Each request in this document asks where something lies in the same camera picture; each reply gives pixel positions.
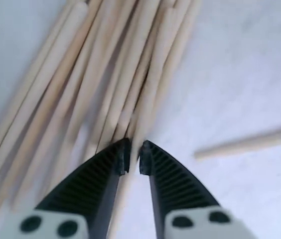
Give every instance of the loose wooden dowel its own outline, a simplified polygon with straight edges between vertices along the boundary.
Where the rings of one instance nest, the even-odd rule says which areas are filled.
[[[79,29],[79,27],[81,26],[84,18],[86,17],[87,10],[88,10],[87,5],[83,2],[76,3],[73,6],[67,20],[64,23],[63,28],[60,31],[60,34],[59,34],[58,38],[55,41],[56,46],[58,46],[57,43],[58,43],[58,40],[62,37],[62,34],[67,34],[66,37],[69,38],[69,39],[68,40],[63,39],[63,41],[65,40],[65,43],[67,41],[69,41],[68,43],[66,43],[66,45],[69,45],[69,43],[72,41],[76,31]],[[50,88],[50,89],[53,89],[52,92],[49,92],[49,90],[48,90],[48,92],[50,94],[53,94],[57,91],[56,88],[58,88],[58,87],[59,87],[59,89],[61,88],[61,86],[55,86],[55,89],[53,89],[53,87]],[[45,112],[43,112],[44,110],[46,110],[46,109],[41,108],[41,110],[38,111],[38,113],[44,114],[45,113]],[[40,124],[42,124],[42,122],[44,121],[43,119],[41,119],[41,115],[36,115],[36,116],[37,117],[35,117],[34,124],[32,124],[30,126],[30,129],[29,129],[30,133],[33,133],[33,134],[37,134],[34,131],[34,129],[36,129],[37,127],[40,127],[41,126]],[[24,159],[24,157],[26,157],[28,151],[30,151],[30,148],[31,148],[31,146],[30,145],[28,146],[27,144],[31,144],[32,141],[33,141],[33,138],[32,138],[32,135],[30,135],[29,133],[26,134],[26,140],[21,145],[21,148],[18,151],[17,156],[14,159],[14,161],[13,161],[11,167],[10,167],[10,169],[7,173],[7,176],[5,177],[4,181],[2,182],[2,185],[0,186],[0,207],[1,207],[2,203],[4,202],[5,198],[8,196],[9,190],[10,190],[11,186],[13,185],[13,183],[15,182],[16,177],[18,176],[19,171],[24,164],[24,162],[22,162],[22,159]]]
[[[200,7],[200,0],[192,0],[190,5],[189,5],[189,8],[188,8],[188,11],[185,15],[185,18],[180,26],[180,29],[177,33],[177,36],[175,38],[175,41],[172,45],[172,48],[170,50],[170,53],[167,57],[167,60],[164,64],[164,68],[163,68],[163,71],[162,71],[162,77],[161,79],[163,78],[164,74],[166,73],[169,73],[168,75],[172,75],[174,70],[172,72],[169,72],[169,71],[166,71],[166,67],[169,66],[169,67],[173,67],[173,69],[175,69],[180,61],[180,58],[181,58],[181,55],[183,54],[183,51],[185,49],[185,46],[186,46],[186,43],[189,39],[189,36],[190,36],[190,32],[191,32],[191,29],[193,27],[193,24],[194,24],[194,20],[197,16],[197,12],[198,12],[198,9]],[[141,95],[140,96],[140,99],[139,99],[139,102],[138,102],[138,105],[139,105],[139,109],[136,109],[137,112],[137,116],[138,116],[138,119],[141,119],[141,108],[143,107],[144,104],[142,104],[142,101],[146,101],[145,102],[145,105],[147,104],[147,97],[145,97],[145,93],[143,92],[143,96]],[[157,104],[157,96],[155,96],[155,106]],[[132,154],[131,154],[131,166],[130,166],[130,173],[123,176],[121,179],[120,179],[120,187],[119,187],[119,190],[117,192],[117,195],[116,195],[116,198],[115,198],[115,206],[113,208],[113,214],[112,214],[112,217],[113,217],[113,220],[111,222],[111,226],[110,226],[110,232],[109,232],[109,238],[113,238],[115,233],[116,233],[116,230],[117,230],[117,223],[119,221],[119,214],[120,212],[123,211],[124,209],[124,203],[125,203],[125,200],[126,200],[126,195],[127,195],[127,192],[129,190],[129,187],[131,185],[131,182],[133,180],[133,169],[135,170],[135,166],[136,166],[136,160],[137,160],[137,157],[138,157],[138,148],[139,148],[139,141],[137,139],[137,137],[140,138],[140,136],[137,136],[137,133],[135,132],[135,134],[133,133],[133,130],[131,130],[130,132],[131,135],[133,135],[133,137],[136,137],[136,141],[133,143],[134,144],[134,148],[132,148]]]
[[[139,18],[141,12],[141,2],[138,3],[135,13],[133,15],[133,18],[130,22],[127,34],[124,38],[122,48],[120,50],[119,56],[117,58],[117,61],[115,63],[114,71],[112,73],[110,83],[107,86],[105,96],[102,102],[101,109],[99,110],[99,113],[96,117],[95,120],[95,125],[93,126],[93,131],[91,133],[90,139],[88,141],[86,151],[85,151],[85,156],[84,156],[84,161],[87,161],[89,158],[93,157],[96,153],[97,146],[99,144],[101,134],[103,131],[104,123],[106,120],[107,113],[109,111],[110,105],[111,105],[111,100],[117,85],[117,81],[119,79],[123,63],[125,61],[126,54],[130,48],[131,42],[132,42],[132,37],[135,32],[135,28],[137,25],[137,21]]]
[[[127,128],[129,126],[129,123],[130,123],[132,115],[133,115],[133,111],[136,106],[137,99],[138,99],[140,91],[141,91],[141,86],[143,85],[146,74],[148,72],[150,58],[152,56],[152,51],[153,51],[154,44],[156,41],[157,31],[158,31],[159,25],[161,23],[161,18],[162,18],[163,12],[166,9],[166,7],[173,7],[175,5],[175,2],[176,2],[176,0],[168,0],[168,1],[164,0],[159,5],[159,8],[158,8],[155,20],[154,20],[154,24],[151,28],[144,51],[141,55],[140,63],[137,67],[135,76],[132,81],[131,88],[129,90],[123,110],[121,112],[116,130],[114,133],[113,142],[116,142],[116,141],[122,139],[127,131]]]
[[[195,20],[198,16],[201,6],[201,0],[191,0],[188,11],[185,14],[180,28],[177,32],[177,36],[173,42],[172,48],[165,62],[161,80],[159,82],[159,88],[156,93],[155,105],[152,112],[152,123],[154,123],[157,111],[161,106],[161,102],[167,95],[170,81],[177,70],[177,67],[181,61],[181,57],[186,49],[186,45],[191,36]]]
[[[75,67],[70,76],[70,79],[66,85],[66,88],[62,94],[62,97],[53,113],[50,123],[48,124],[46,131],[40,141],[40,144],[34,154],[33,160],[29,166],[29,169],[26,173],[26,176],[20,186],[18,193],[13,201],[12,208],[14,210],[22,209],[23,204],[27,203],[25,200],[27,192],[32,188],[35,177],[39,173],[39,169],[42,161],[44,160],[45,155],[47,154],[49,148],[51,147],[55,137],[62,126],[62,123],[66,117],[66,114],[74,100],[77,96],[79,87],[81,85],[83,74],[85,72],[88,60],[91,55],[93,43],[95,41],[96,33],[99,28],[102,15],[99,14],[102,0],[93,0],[89,4],[89,13],[88,18],[95,19],[93,21],[92,28],[89,30],[85,25],[87,24],[88,18],[86,19],[84,25],[81,27],[81,30],[86,29],[88,31],[88,36],[85,40],[85,43],[81,49],[80,55],[75,63]],[[38,198],[35,198],[33,201],[28,202],[30,206],[34,206],[33,202],[37,202]]]
[[[194,156],[196,160],[226,157],[235,154],[258,151],[278,145],[281,145],[281,130],[202,149],[195,152]]]
[[[6,137],[4,138],[4,141],[2,142],[0,147],[0,169],[5,158],[11,151],[21,131],[23,130],[40,98],[42,97],[76,32],[85,19],[87,10],[88,7],[84,2],[78,2],[73,6],[57,39],[54,42],[54,45],[50,50],[49,55],[39,71],[31,90],[26,96],[17,116],[13,121],[13,124],[11,125]]]
[[[97,152],[104,149],[110,144],[124,103],[129,92],[137,65],[140,61],[150,28],[156,15],[159,0],[144,0],[140,12],[135,35],[133,37],[130,49],[125,59],[124,68],[120,74],[120,80],[117,83],[113,95],[111,107],[109,109],[102,136],[97,147]]]
[[[133,172],[136,168],[139,148],[142,145],[146,134],[148,133],[149,125],[151,123],[151,113],[155,102],[155,96],[159,81],[162,75],[164,63],[166,61],[167,54],[171,47],[170,44],[170,29],[174,27],[176,17],[176,10],[173,8],[167,8],[162,23],[159,27],[157,40],[153,56],[151,58],[150,67],[146,83],[144,85],[143,102],[139,112],[137,120],[136,130],[132,142],[132,152],[130,161],[130,170]]]
[[[36,59],[31,64],[28,73],[24,77],[20,88],[13,97],[10,106],[8,107],[7,113],[0,123],[0,145],[75,2],[77,2],[77,0],[68,1],[64,6],[49,36],[40,49]]]
[[[87,66],[78,98],[70,119],[69,127],[65,134],[61,151],[56,160],[56,166],[51,174],[48,190],[50,192],[65,176],[67,161],[70,158],[74,143],[90,106],[91,99],[96,92],[105,68],[113,54],[119,37],[133,10],[136,0],[110,0],[105,1],[108,11],[101,23],[95,45]]]
[[[142,17],[145,16],[146,18],[149,18],[149,16],[146,16],[146,14],[149,12],[149,10],[146,9],[145,4],[149,4],[149,3],[144,2],[144,5],[143,5],[144,12],[142,12],[142,15],[140,16],[139,23],[141,23]],[[169,12],[170,9],[172,9],[172,8],[164,9],[164,11]],[[152,57],[151,64],[150,64],[151,66],[154,64],[155,68],[158,67],[157,59],[162,61],[162,59],[160,59],[161,56],[163,55],[163,51],[164,51],[164,44],[162,45],[162,43],[165,43],[166,39],[168,39],[167,38],[168,34],[166,34],[166,32],[168,33],[168,27],[170,27],[169,26],[169,17],[170,17],[169,15],[164,13],[163,19],[162,19],[162,24],[161,24],[162,26],[164,26],[164,28],[163,28],[164,31],[162,31],[162,29],[161,29],[162,27],[159,27],[159,32],[157,34],[157,41],[155,43],[153,57]],[[151,23],[150,23],[151,25],[153,23],[153,20],[154,20],[154,16],[151,19]],[[141,25],[144,25],[144,23],[141,23],[138,26],[140,29],[141,29]],[[149,75],[153,74],[153,69],[152,70],[150,69],[148,74]],[[120,221],[122,211],[124,210],[124,204],[126,202],[126,196],[127,196],[126,193],[128,191],[128,188],[130,187],[130,184],[132,183],[135,168],[136,168],[136,164],[134,164],[133,161],[130,161],[130,172],[127,175],[124,175],[120,178],[119,189],[118,189],[116,197],[115,197],[115,202],[114,202],[114,207],[113,207],[113,212],[112,212],[112,219],[111,219],[109,232],[108,232],[109,238],[115,237],[117,227],[118,227],[118,222]]]

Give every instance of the white surface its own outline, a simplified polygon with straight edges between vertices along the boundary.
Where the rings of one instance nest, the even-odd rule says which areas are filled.
[[[0,117],[64,0],[0,0]],[[281,1],[204,0],[150,139],[260,239],[281,238],[281,146],[195,162],[201,147],[281,127]],[[118,238],[154,238],[138,175]]]

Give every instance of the bamboo skewer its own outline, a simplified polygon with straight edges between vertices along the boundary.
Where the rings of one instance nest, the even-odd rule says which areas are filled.
[[[199,150],[195,152],[194,156],[196,160],[203,160],[212,157],[224,157],[239,153],[257,151],[278,145],[281,145],[281,130]]]
[[[77,0],[70,0],[64,6],[62,12],[60,13],[55,25],[53,26],[49,36],[47,37],[45,43],[43,44],[40,52],[38,53],[35,61],[31,64],[30,69],[24,80],[22,82],[21,87],[17,91],[16,95],[13,97],[12,102],[7,110],[6,115],[3,118],[3,121],[0,123],[0,145],[4,140],[4,137],[9,130],[12,122],[20,109],[22,102],[24,101],[28,91],[30,90],[37,73],[39,72],[41,66],[43,65],[46,56],[48,55],[59,31],[61,30],[68,14],[70,13],[73,5],[77,2]]]
[[[129,90],[127,99],[124,104],[124,108],[122,110],[122,113],[120,115],[115,133],[113,142],[116,142],[120,139],[122,139],[126,133],[126,130],[129,126],[129,123],[131,121],[133,111],[135,109],[135,105],[137,102],[137,99],[139,97],[139,93],[141,91],[141,86],[144,82],[144,79],[146,78],[146,74],[148,72],[150,58],[152,56],[152,51],[155,45],[157,31],[159,28],[159,25],[161,23],[161,18],[163,16],[163,12],[166,9],[166,7],[173,7],[175,5],[176,0],[164,0],[161,2],[154,24],[151,28],[150,35],[148,37],[148,40],[146,42],[144,51],[142,53],[140,63],[138,65],[138,68],[136,70],[131,88]]]
[[[133,37],[130,50],[126,56],[124,68],[120,74],[116,90],[113,95],[111,107],[109,109],[102,136],[97,148],[97,152],[104,149],[111,141],[124,102],[130,89],[137,65],[140,61],[141,53],[145,46],[147,37],[150,32],[154,17],[158,9],[158,0],[144,0],[140,18],[137,24],[135,35]]]
[[[13,124],[2,142],[0,147],[0,169],[4,163],[4,159],[13,148],[13,145],[17,141],[21,131],[33,113],[33,110],[49,84],[56,68],[65,54],[66,49],[69,47],[77,30],[81,26],[86,14],[87,5],[84,2],[78,2],[73,6],[63,28],[59,33],[59,36],[55,40],[55,43],[45,60],[45,63],[38,73],[31,90],[25,98]]]
[[[129,25],[128,32],[127,32],[124,42],[122,44],[122,48],[120,50],[119,56],[115,63],[115,68],[114,68],[113,74],[111,76],[110,83],[106,89],[106,93],[105,93],[105,97],[102,102],[101,109],[99,110],[99,113],[96,117],[95,125],[93,127],[93,131],[91,133],[91,137],[89,139],[89,142],[88,142],[88,145],[86,148],[84,161],[87,161],[89,158],[94,156],[96,153],[97,146],[98,146],[99,140],[102,135],[106,116],[107,116],[107,113],[108,113],[110,105],[111,105],[111,100],[112,100],[112,97],[113,97],[113,94],[115,91],[115,87],[117,85],[117,81],[120,76],[120,72],[123,67],[123,63],[125,61],[126,54],[129,50],[129,47],[130,47],[130,44],[132,41],[132,37],[134,35],[134,31],[135,31],[136,24],[137,24],[139,15],[140,15],[140,11],[141,11],[141,3],[139,3],[137,5],[137,8],[136,8],[135,13],[132,18],[132,21]]]
[[[12,208],[17,210],[22,207],[22,203],[27,202],[27,200],[23,200],[26,193],[32,188],[35,177],[39,171],[41,162],[44,160],[46,153],[48,152],[51,144],[53,143],[54,138],[56,137],[58,130],[60,129],[62,122],[73,102],[73,99],[76,97],[79,87],[81,85],[83,74],[86,69],[89,56],[92,51],[92,46],[96,37],[96,33],[98,27],[100,25],[102,15],[100,13],[95,17],[102,0],[94,0],[89,5],[89,14],[88,18],[85,21],[85,25],[89,22],[89,26],[91,26],[93,21],[93,26],[89,31],[89,27],[82,26],[81,31],[86,30],[88,32],[88,36],[86,41],[82,47],[78,60],[75,63],[75,67],[71,74],[71,77],[66,85],[64,93],[60,99],[60,102],[55,109],[55,112],[52,116],[52,119],[40,141],[40,144],[36,150],[36,153],[33,157],[33,160],[30,164],[30,167],[27,171],[27,174],[22,182],[22,185],[15,197]]]
[[[63,28],[61,29],[61,31],[59,33],[58,38],[55,40],[55,44],[52,47],[45,64],[42,66],[41,71],[38,73],[38,77],[37,77],[38,79],[40,79],[39,77],[41,75],[42,75],[43,79],[45,78],[45,76],[47,79],[50,79],[52,77],[51,74],[53,74],[55,72],[55,68],[57,67],[57,65],[59,63],[56,60],[56,59],[58,59],[57,57],[60,57],[61,59],[63,58],[63,55],[65,54],[65,50],[68,48],[69,44],[71,43],[72,39],[75,36],[75,33],[78,31],[79,27],[81,26],[84,18],[87,15],[87,11],[88,11],[88,7],[83,2],[78,2],[73,6],[67,20],[64,23]],[[23,152],[23,148],[21,150],[22,151],[19,152],[20,154],[18,153],[18,155],[17,155],[17,157],[19,157],[19,155],[20,155],[20,158],[16,158],[17,160],[13,161],[10,171],[8,172],[5,180],[3,181],[3,183],[0,187],[0,207],[9,194],[9,188],[15,180],[15,176],[17,176],[19,173],[19,168],[22,165],[22,164],[20,164],[19,159],[23,158],[23,154],[27,153],[26,150],[24,150],[24,152]]]
[[[110,4],[114,5],[112,5],[111,12],[105,14],[106,18],[100,26],[91,54],[91,60],[86,69],[69,127],[52,173],[51,182],[48,190],[44,190],[45,193],[50,192],[65,176],[67,160],[70,158],[79,128],[132,12],[135,1],[116,0],[107,2],[107,6],[111,6]]]

